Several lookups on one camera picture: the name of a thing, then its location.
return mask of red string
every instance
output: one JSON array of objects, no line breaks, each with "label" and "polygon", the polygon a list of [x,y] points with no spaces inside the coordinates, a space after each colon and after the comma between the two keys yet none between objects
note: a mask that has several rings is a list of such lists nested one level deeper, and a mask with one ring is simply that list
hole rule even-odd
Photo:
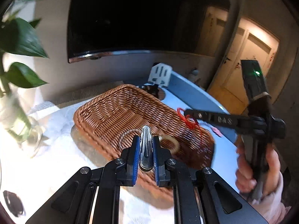
[{"label": "red string", "polygon": [[186,126],[189,129],[194,130],[195,128],[199,128],[199,132],[200,132],[200,143],[201,143],[202,134],[201,134],[201,127],[199,126],[198,121],[196,119],[192,118],[190,115],[187,115],[185,117],[184,115],[181,114],[181,111],[184,112],[185,110],[183,110],[182,108],[177,108],[177,113],[178,113],[180,119],[185,122]]}]

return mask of black device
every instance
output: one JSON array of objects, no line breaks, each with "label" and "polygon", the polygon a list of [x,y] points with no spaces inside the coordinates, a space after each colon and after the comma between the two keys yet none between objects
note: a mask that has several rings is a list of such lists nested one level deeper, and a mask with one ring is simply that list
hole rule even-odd
[{"label": "black device", "polygon": [[[26,224],[89,223],[94,201],[92,223],[117,224],[120,186],[134,186],[139,158],[146,157],[140,155],[141,143],[140,137],[134,136],[120,158],[98,169],[79,169]],[[267,223],[212,168],[188,168],[161,148],[157,136],[152,137],[151,145],[156,183],[173,189],[176,224]]]},{"label": "black device", "polygon": [[23,203],[15,193],[4,190],[3,196],[7,208],[15,217],[24,215],[25,211],[24,211]]},{"label": "black device", "polygon": [[281,119],[271,114],[270,95],[267,90],[262,70],[257,60],[241,60],[244,87],[249,100],[248,115],[228,115],[216,112],[185,110],[184,115],[235,129],[243,135],[246,159],[253,169],[257,185],[247,196],[248,201],[261,199],[264,174],[268,170],[266,147],[274,138],[285,137],[286,126]]}]

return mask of screw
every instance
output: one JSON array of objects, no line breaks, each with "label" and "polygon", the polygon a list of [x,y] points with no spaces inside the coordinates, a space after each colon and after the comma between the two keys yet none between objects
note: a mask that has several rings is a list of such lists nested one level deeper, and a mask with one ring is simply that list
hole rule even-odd
[{"label": "screw", "polygon": [[117,158],[114,160],[116,164],[123,164],[125,162],[125,160],[123,158]]},{"label": "screw", "polygon": [[82,173],[82,174],[86,174],[88,172],[89,172],[89,168],[88,167],[83,167],[83,168],[80,169],[80,173]]},{"label": "screw", "polygon": [[202,171],[205,173],[205,174],[211,174],[213,172],[212,168],[210,167],[204,167],[202,169]]},{"label": "screw", "polygon": [[167,159],[167,163],[170,165],[175,165],[177,161],[174,158]]}]

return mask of white tablecloth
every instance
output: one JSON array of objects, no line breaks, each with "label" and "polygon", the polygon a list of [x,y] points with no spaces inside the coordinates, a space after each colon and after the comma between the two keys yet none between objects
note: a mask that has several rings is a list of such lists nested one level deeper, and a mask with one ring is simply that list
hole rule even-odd
[{"label": "white tablecloth", "polygon": [[[173,109],[189,108],[172,93],[165,90],[166,97],[162,101]],[[10,136],[1,132],[0,157],[2,163],[1,192],[8,190],[16,193],[23,202],[26,215],[16,218],[11,215],[16,224],[25,223],[45,201],[55,193],[78,169],[88,166],[97,168],[76,146],[70,136],[74,125],[73,115],[81,102],[63,109],[56,107],[48,109],[50,115],[40,120],[46,127],[43,136],[43,146],[33,158],[27,158],[23,152],[11,142]],[[210,127],[208,129],[215,138],[215,154],[212,168],[235,190],[235,171],[237,169],[236,147],[224,136],[219,137]],[[121,188],[120,199],[123,210],[120,210],[119,223],[174,223],[173,207],[158,209],[142,201],[130,192]],[[3,195],[0,201],[7,209]]]}]

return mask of brown wicker basket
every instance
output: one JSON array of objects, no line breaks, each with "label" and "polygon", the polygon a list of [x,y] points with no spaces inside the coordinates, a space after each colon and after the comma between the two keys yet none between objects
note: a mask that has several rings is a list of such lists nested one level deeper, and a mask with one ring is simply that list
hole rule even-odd
[{"label": "brown wicker basket", "polygon": [[[180,150],[174,158],[195,169],[211,165],[214,139],[210,132],[204,128],[188,129],[175,110],[133,85],[120,85],[87,102],[75,112],[74,122],[109,161],[120,157],[122,149],[118,142],[123,133],[148,125],[153,135],[170,135],[178,140]],[[134,134],[123,138],[122,147],[131,146]],[[172,148],[172,143],[162,140],[161,146]],[[137,183],[155,196],[172,200],[172,190],[158,188],[152,171],[139,170]]]}]

